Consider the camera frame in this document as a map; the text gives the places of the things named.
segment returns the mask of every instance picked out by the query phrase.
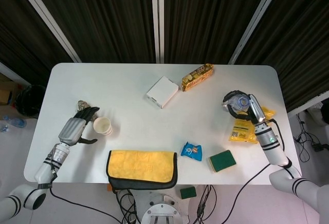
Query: white paper cup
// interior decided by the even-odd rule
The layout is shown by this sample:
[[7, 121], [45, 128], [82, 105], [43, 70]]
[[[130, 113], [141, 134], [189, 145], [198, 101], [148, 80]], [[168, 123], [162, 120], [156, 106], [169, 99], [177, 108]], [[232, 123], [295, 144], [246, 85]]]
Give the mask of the white paper cup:
[[103, 135], [109, 135], [113, 131], [111, 121], [107, 117], [97, 118], [94, 121], [93, 127], [95, 132]]

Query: cardboard box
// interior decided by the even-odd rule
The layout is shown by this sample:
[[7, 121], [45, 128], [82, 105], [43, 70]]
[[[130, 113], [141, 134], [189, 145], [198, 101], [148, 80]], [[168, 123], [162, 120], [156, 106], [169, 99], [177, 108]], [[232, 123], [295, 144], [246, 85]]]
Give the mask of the cardboard box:
[[17, 95], [23, 90], [22, 86], [18, 83], [8, 81], [0, 82], [0, 105], [15, 104]]
[[167, 77], [163, 76], [152, 86], [152, 88], [147, 92], [146, 96], [158, 107], [163, 108], [166, 103], [176, 94], [177, 91], [178, 85], [173, 83]]

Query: cable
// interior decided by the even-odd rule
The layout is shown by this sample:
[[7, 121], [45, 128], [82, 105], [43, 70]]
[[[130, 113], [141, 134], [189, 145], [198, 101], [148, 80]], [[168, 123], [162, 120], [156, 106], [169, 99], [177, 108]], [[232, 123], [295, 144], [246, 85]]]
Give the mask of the cable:
[[71, 204], [73, 204], [73, 205], [77, 205], [77, 206], [85, 207], [85, 208], [90, 209], [90, 210], [95, 210], [95, 211], [97, 211], [97, 212], [99, 212], [99, 213], [102, 213], [102, 214], [104, 214], [104, 215], [107, 215], [107, 216], [113, 218], [113, 219], [116, 220], [118, 223], [121, 223], [121, 221], [119, 221], [116, 217], [114, 217], [114, 216], [111, 215], [111, 214], [108, 214], [108, 213], [106, 213], [106, 212], [103, 212], [103, 211], [101, 211], [101, 210], [98, 210], [98, 209], [95, 209], [95, 208], [92, 208], [92, 207], [89, 207], [89, 206], [85, 206], [85, 205], [82, 205], [82, 204], [79, 204], [79, 203], [76, 203], [76, 202], [69, 201], [69, 200], [67, 200], [67, 199], [65, 199], [65, 198], [62, 198], [62, 197], [59, 197], [59, 196], [55, 195], [55, 194], [52, 192], [52, 188], [50, 188], [49, 190], [50, 190], [51, 195], [52, 195], [53, 197], [57, 198], [57, 199], [60, 199], [60, 200], [62, 200], [62, 201], [64, 201], [64, 202], [71, 203]]
[[[273, 122], [277, 128], [278, 128], [278, 132], [279, 132], [279, 135], [280, 135], [280, 139], [281, 139], [281, 142], [282, 142], [282, 150], [284, 151], [285, 150], [285, 144], [284, 144], [284, 140], [283, 140], [283, 137], [282, 137], [282, 134], [281, 134], [281, 131], [280, 131], [280, 128], [279, 128], [279, 125], [277, 123], [277, 121], [275, 119], [270, 119], [269, 122]], [[256, 173], [251, 179], [249, 179], [242, 187], [241, 189], [238, 191], [235, 199], [234, 199], [234, 202], [233, 202], [233, 205], [232, 205], [232, 208], [230, 210], [230, 213], [228, 214], [228, 216], [226, 217], [226, 219], [222, 222], [222, 224], [226, 223], [227, 220], [230, 218], [232, 212], [233, 212], [233, 209], [235, 207], [235, 204], [236, 204], [236, 201], [237, 201], [237, 198], [239, 197], [241, 191], [244, 189], [244, 187], [247, 186], [247, 184], [249, 184], [253, 179], [255, 179], [258, 175], [260, 175], [265, 169], [267, 169], [268, 167], [270, 166], [270, 164], [267, 164], [265, 167], [263, 167], [263, 169], [261, 169], [258, 173]]]
[[138, 221], [140, 223], [140, 220], [137, 217], [137, 210], [136, 210], [136, 202], [135, 202], [135, 199], [131, 203], [130, 207], [127, 208], [127, 209], [125, 207], [123, 207], [123, 204], [122, 204], [122, 201], [123, 201], [123, 199], [125, 197], [132, 196], [134, 198], [134, 195], [131, 193], [131, 191], [129, 189], [127, 189], [127, 193], [123, 194], [120, 197], [120, 199], [119, 199], [119, 193], [122, 192], [122, 191], [124, 191], [124, 190], [121, 190], [119, 192], [115, 192], [117, 202], [119, 204], [121, 213], [123, 214], [123, 219], [122, 219], [122, 221], [120, 223], [121, 224], [126, 224], [126, 223], [127, 224], [132, 224], [132, 223], [136, 223], [136, 221]]
[[237, 193], [237, 195], [236, 195], [236, 197], [235, 197], [235, 200], [234, 200], [234, 202], [233, 202], [233, 205], [232, 205], [232, 208], [231, 208], [230, 213], [228, 214], [228, 216], [226, 217], [226, 219], [222, 222], [222, 224], [224, 224], [225, 222], [227, 222], [227, 220], [230, 218], [230, 216], [231, 216], [231, 214], [232, 214], [232, 212], [233, 212], [233, 209], [234, 209], [234, 207], [235, 207], [236, 200], [237, 200], [237, 198], [239, 197], [241, 191], [244, 189], [244, 187], [246, 187], [246, 185], [247, 185], [250, 181], [252, 181], [253, 179], [255, 179], [255, 177], [257, 177], [258, 175], [260, 175], [261, 172], [263, 172], [263, 171], [264, 171], [265, 169], [267, 169], [269, 166], [270, 166], [270, 164], [267, 164], [263, 169], [261, 169], [258, 173], [256, 173], [251, 179], [249, 179], [249, 180], [247, 181], [247, 183], [245, 183], [245, 184], [241, 187], [241, 189], [239, 190], [239, 192]]
[[[208, 197], [209, 197], [209, 195], [212, 191], [214, 191], [214, 193], [215, 193], [215, 204], [214, 204], [214, 207], [212, 208], [212, 211], [208, 215], [208, 217], [204, 218], [206, 202], [207, 202]], [[197, 207], [197, 211], [196, 211], [197, 217], [196, 217], [193, 224], [196, 224], [197, 222], [199, 224], [203, 224], [204, 221], [207, 220], [212, 215], [212, 213], [214, 212], [214, 210], [216, 208], [216, 204], [217, 204], [217, 193], [216, 193], [216, 190], [215, 190], [214, 186], [213, 185], [206, 185], [206, 187], [204, 189], [204, 192], [202, 194], [202, 197], [200, 199], [199, 205]]]
[[269, 122], [273, 122], [277, 126], [277, 129], [278, 129], [278, 132], [279, 132], [279, 135], [280, 135], [280, 139], [281, 139], [281, 143], [282, 143], [282, 150], [284, 151], [285, 150], [285, 144], [284, 144], [284, 140], [283, 140], [283, 137], [282, 137], [282, 134], [281, 134], [281, 131], [280, 131], [280, 128], [279, 128], [279, 125], [278, 125], [277, 121], [275, 119], [270, 119]]
[[299, 159], [301, 162], [308, 162], [310, 160], [310, 154], [305, 148], [305, 143], [310, 142], [311, 146], [316, 149], [316, 147], [322, 147], [319, 138], [306, 131], [304, 124], [305, 122], [301, 120], [299, 114], [297, 114], [297, 119], [299, 122], [299, 126], [301, 129], [301, 133], [298, 135], [298, 137], [294, 137], [294, 142], [298, 144], [301, 149], [299, 149]]

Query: yellow snack package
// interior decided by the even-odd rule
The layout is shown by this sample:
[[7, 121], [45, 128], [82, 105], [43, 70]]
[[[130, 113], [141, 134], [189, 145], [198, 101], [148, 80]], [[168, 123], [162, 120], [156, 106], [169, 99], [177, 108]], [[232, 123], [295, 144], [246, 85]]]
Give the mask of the yellow snack package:
[[[270, 120], [276, 114], [274, 110], [262, 106], [266, 120]], [[255, 128], [251, 121], [236, 119], [230, 136], [230, 141], [241, 141], [258, 143], [257, 137], [254, 134]]]

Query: scouring pad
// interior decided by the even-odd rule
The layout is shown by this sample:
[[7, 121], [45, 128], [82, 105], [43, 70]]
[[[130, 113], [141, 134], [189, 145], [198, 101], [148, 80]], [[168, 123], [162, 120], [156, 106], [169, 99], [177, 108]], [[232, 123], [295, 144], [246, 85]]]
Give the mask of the scouring pad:
[[236, 164], [235, 159], [233, 158], [232, 153], [229, 150], [211, 156], [209, 159], [210, 164], [212, 165], [212, 168], [215, 170], [215, 172], [226, 169], [227, 167]]
[[192, 186], [192, 187], [180, 189], [180, 196], [182, 199], [196, 197], [195, 187]]

